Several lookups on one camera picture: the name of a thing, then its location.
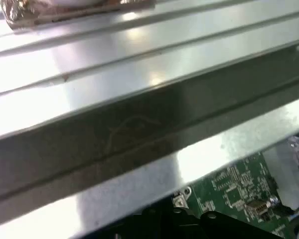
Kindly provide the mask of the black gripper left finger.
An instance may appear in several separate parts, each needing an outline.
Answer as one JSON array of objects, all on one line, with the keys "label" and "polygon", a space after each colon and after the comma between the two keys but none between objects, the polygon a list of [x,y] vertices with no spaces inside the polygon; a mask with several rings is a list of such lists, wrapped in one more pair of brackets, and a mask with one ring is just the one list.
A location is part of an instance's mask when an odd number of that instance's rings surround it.
[{"label": "black gripper left finger", "polygon": [[199,221],[184,208],[148,208],[139,219],[141,239],[198,239]]}]

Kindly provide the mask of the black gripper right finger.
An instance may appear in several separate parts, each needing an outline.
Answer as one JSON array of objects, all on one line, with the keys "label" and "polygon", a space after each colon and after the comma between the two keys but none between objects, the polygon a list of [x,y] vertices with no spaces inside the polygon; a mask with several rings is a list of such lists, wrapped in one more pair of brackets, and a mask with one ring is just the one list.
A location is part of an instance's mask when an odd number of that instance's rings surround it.
[{"label": "black gripper right finger", "polygon": [[280,239],[281,237],[219,212],[200,216],[200,225],[210,239]]}]

